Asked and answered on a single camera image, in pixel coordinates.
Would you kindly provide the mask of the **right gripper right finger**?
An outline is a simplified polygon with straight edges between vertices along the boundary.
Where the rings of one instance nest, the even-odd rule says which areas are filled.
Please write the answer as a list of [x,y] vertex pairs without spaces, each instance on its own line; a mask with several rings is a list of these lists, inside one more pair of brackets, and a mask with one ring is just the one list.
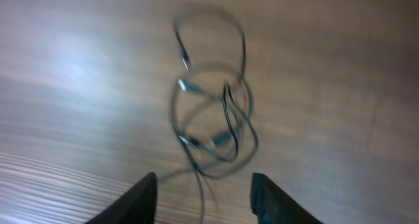
[[258,224],[322,224],[262,173],[252,175],[250,204]]

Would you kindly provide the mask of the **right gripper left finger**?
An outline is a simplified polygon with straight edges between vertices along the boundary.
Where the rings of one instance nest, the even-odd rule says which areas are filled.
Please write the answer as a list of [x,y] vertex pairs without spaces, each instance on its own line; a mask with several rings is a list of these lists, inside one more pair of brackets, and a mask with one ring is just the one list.
[[158,194],[157,181],[156,174],[149,172],[86,224],[153,224]]

